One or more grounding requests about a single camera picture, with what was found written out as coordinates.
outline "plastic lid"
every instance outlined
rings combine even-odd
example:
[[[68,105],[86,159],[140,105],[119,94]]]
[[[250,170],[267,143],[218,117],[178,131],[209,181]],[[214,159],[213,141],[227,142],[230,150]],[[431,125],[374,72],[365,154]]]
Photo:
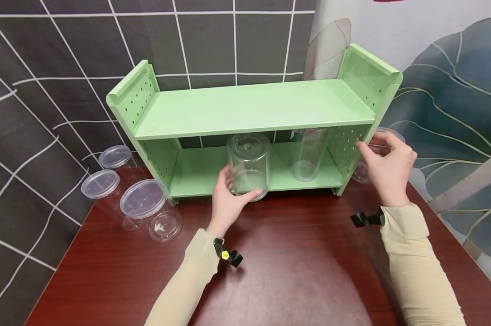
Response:
[[[126,190],[120,209],[130,219],[144,219],[158,212],[166,202],[162,183],[155,179],[137,182]]]
[[[263,134],[236,134],[227,142],[231,155],[242,161],[255,161],[267,154],[269,140]]]
[[[379,131],[380,133],[391,133],[394,134],[396,137],[399,138],[399,140],[405,142],[405,138],[401,136],[400,133],[398,133],[396,130],[392,130],[389,128],[384,128],[384,127],[377,127],[376,131]]]
[[[99,162],[104,168],[119,168],[131,158],[131,151],[128,146],[116,145],[109,147],[102,152]]]
[[[95,172],[85,179],[81,192],[90,199],[108,196],[119,185],[120,178],[113,170]]]

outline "shelf board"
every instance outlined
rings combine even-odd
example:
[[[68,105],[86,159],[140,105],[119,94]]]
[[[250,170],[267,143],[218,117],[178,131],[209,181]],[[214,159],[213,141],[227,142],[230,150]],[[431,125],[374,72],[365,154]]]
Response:
[[[374,112],[342,79],[155,93],[137,140],[372,124]]]
[[[332,188],[342,185],[342,176],[328,151],[324,151],[318,177],[311,182],[293,178],[290,166],[295,143],[270,145],[269,191]],[[227,163],[226,147],[180,150],[169,186],[172,197],[211,195],[220,171]]]

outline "green shelf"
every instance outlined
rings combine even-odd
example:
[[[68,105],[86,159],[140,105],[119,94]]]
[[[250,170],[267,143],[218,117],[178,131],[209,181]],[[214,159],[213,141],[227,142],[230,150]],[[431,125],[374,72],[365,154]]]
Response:
[[[208,89],[161,91],[141,61],[106,102],[154,178],[173,197],[210,195],[225,147],[183,149],[179,137],[298,128],[331,128],[318,177],[290,173],[294,143],[271,144],[269,190],[332,188],[341,195],[403,75],[358,45],[344,53],[338,78]]]
[[[375,113],[341,79],[155,93],[135,138],[149,140],[372,124]]]
[[[342,175],[331,155],[326,152],[316,179],[311,182],[294,179],[290,168],[295,145],[293,142],[270,145],[269,191],[334,188],[342,185]],[[226,163],[226,147],[180,150],[169,185],[170,195],[172,197],[211,195],[218,171]]]

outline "hand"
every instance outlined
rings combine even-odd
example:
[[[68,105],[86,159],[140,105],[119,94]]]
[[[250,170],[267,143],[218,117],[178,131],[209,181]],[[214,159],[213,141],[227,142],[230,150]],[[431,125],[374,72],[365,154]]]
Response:
[[[206,231],[222,239],[227,229],[238,219],[246,203],[262,193],[262,190],[252,190],[241,196],[231,193],[233,188],[232,171],[226,165],[219,173],[215,189],[212,193],[212,216]]]
[[[375,133],[369,145],[356,141],[356,146],[365,159],[369,179],[379,193],[382,205],[410,205],[405,190],[418,154],[391,133]]]

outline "black clip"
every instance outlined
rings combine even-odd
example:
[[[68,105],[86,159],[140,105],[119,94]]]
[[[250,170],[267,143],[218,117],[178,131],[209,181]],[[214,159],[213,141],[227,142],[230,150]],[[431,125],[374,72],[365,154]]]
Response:
[[[363,212],[358,212],[351,216],[355,227],[364,227],[367,225],[385,225],[385,215],[380,208],[377,213],[366,216]]]
[[[231,253],[229,253],[224,249],[224,240],[215,238],[213,245],[215,246],[215,251],[218,257],[227,261],[232,267],[237,268],[242,262],[243,257],[238,251],[233,250]]]

